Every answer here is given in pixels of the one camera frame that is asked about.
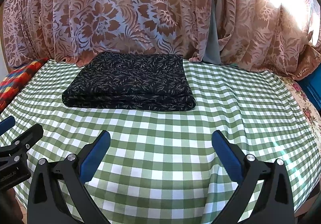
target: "green gingham tablecloth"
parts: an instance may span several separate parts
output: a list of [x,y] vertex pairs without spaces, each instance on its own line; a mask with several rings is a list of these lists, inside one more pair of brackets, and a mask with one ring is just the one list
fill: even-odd
[[[320,178],[314,136],[291,93],[270,72],[249,73],[231,66],[184,61],[197,106],[188,112],[68,108],[61,94],[80,71],[49,61],[2,112],[16,126],[0,138],[9,144],[40,123],[44,137],[28,152],[34,172],[40,158],[56,161],[78,153],[102,130],[111,146],[86,188],[112,223],[211,223],[237,184],[231,182],[211,146],[219,129],[245,154],[288,169],[295,209]],[[27,204],[31,179],[18,185]],[[259,182],[241,217],[258,198]],[[61,183],[71,213],[79,216]]]

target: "black floral print cloth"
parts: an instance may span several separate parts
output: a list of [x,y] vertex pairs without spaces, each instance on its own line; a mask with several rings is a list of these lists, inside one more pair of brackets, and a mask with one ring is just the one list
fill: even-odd
[[69,107],[188,111],[196,102],[183,58],[102,52],[62,94]]

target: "curtain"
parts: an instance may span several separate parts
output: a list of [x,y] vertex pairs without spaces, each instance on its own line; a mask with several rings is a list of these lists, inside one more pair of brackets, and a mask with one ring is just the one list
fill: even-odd
[[211,0],[5,0],[10,66],[51,58],[83,66],[101,51],[203,59]]
[[224,64],[300,80],[321,63],[316,0],[217,0],[215,15]]

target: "bolt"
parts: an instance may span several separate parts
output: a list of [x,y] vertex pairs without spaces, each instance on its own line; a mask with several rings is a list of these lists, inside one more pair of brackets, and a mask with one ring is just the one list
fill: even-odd
[[255,161],[255,156],[252,154],[246,155],[246,158],[248,159],[248,161]]
[[75,158],[76,158],[76,155],[74,155],[73,153],[69,154],[67,157],[68,161],[73,161]]
[[45,159],[45,158],[42,158],[42,159],[40,159],[40,160],[38,161],[38,163],[39,163],[40,165],[45,164],[45,162],[46,162],[46,159]]
[[281,160],[281,159],[277,159],[277,160],[276,160],[276,163],[277,163],[278,165],[283,165],[283,164],[284,164],[284,161]]

